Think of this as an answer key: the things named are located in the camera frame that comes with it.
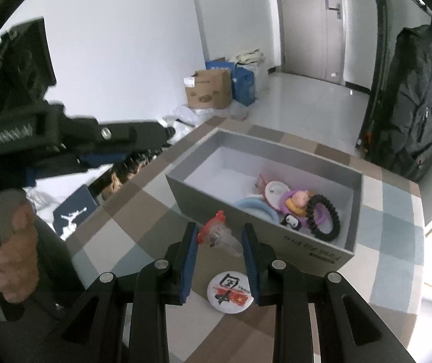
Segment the person's left hand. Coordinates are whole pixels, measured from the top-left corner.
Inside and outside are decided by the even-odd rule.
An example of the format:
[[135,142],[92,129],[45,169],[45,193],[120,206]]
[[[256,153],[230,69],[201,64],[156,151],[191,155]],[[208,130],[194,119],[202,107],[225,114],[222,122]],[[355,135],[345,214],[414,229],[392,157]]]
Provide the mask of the person's left hand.
[[12,215],[14,235],[0,246],[0,293],[8,303],[23,303],[39,282],[36,215],[24,201]]

